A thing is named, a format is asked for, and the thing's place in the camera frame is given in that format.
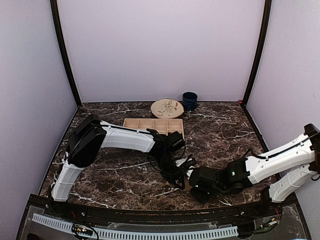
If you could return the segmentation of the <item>wooden compartment tray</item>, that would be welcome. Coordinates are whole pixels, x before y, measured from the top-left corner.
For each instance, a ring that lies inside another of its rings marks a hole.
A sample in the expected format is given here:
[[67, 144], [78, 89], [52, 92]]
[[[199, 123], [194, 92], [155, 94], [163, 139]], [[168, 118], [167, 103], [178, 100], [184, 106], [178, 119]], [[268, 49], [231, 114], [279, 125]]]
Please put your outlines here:
[[153, 129], [164, 135], [178, 132], [182, 134], [183, 139], [185, 138], [182, 119], [125, 118], [123, 127], [137, 130]]

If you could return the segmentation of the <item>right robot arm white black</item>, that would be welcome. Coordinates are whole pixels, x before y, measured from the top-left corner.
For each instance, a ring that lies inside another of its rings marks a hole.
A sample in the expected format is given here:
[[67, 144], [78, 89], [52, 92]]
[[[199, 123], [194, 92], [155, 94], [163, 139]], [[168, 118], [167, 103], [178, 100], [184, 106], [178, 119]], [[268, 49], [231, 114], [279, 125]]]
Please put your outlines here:
[[286, 171], [286, 175], [266, 188], [266, 198], [255, 205], [255, 213], [266, 217], [291, 193], [308, 179], [320, 173], [320, 131], [312, 123], [304, 126], [304, 133], [289, 143], [262, 154], [231, 161], [224, 169], [205, 166], [186, 172], [191, 192], [200, 195], [237, 195], [272, 175]]

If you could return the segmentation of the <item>plain brown sock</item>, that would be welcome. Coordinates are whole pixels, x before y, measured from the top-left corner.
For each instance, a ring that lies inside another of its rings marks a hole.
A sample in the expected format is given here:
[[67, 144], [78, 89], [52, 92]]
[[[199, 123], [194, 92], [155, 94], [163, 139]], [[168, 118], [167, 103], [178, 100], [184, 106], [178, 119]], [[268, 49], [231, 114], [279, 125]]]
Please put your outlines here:
[[191, 190], [191, 186], [190, 186], [190, 184], [189, 184], [189, 179], [186, 177], [186, 176], [184, 176], [184, 189], [183, 189], [183, 191], [184, 192], [189, 192], [190, 190]]

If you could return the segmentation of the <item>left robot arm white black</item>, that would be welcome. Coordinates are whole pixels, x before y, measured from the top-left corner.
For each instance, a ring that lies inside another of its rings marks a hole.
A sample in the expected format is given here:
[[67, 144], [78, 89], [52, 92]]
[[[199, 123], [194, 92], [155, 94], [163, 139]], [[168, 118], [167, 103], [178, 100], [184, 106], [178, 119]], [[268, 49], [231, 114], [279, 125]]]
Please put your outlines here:
[[51, 187], [51, 210], [60, 218], [71, 213], [65, 203], [81, 171], [94, 163], [101, 148], [118, 148], [147, 153], [157, 163], [157, 170], [170, 184], [183, 190], [196, 160], [189, 155], [176, 159], [173, 153], [185, 147], [178, 131], [161, 134], [152, 128], [134, 129], [102, 121], [96, 114], [88, 115], [72, 132], [61, 171]]

